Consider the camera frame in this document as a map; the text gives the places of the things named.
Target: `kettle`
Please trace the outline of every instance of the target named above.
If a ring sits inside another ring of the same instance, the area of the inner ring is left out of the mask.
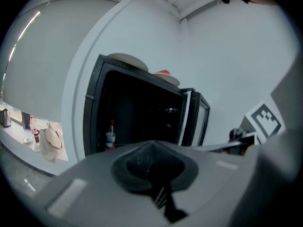
[[[0,123],[3,125],[3,127],[7,128],[11,126],[11,118],[10,113],[6,109],[0,111]]]

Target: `white bag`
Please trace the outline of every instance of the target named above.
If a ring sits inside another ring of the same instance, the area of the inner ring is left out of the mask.
[[[40,131],[40,150],[42,156],[48,160],[54,160],[62,149],[62,142],[58,132],[51,125],[46,130]]]

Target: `black mini fridge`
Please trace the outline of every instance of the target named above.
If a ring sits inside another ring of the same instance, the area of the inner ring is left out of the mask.
[[[84,107],[85,155],[105,150],[110,120],[115,120],[116,148],[145,140],[202,145],[209,110],[194,89],[179,89],[139,68],[99,55]]]

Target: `white counter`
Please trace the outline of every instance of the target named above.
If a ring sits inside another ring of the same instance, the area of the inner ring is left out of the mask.
[[[67,159],[65,149],[54,161],[45,160],[41,152],[32,150],[35,140],[28,144],[23,142],[24,138],[29,136],[33,136],[32,133],[29,130],[24,130],[20,124],[14,121],[8,128],[0,127],[0,141],[2,144],[18,158],[33,167],[53,175],[59,175],[72,166]]]

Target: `floor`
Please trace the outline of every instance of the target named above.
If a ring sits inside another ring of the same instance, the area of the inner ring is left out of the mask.
[[[11,187],[30,198],[33,198],[53,178],[24,164],[1,145],[0,167]]]

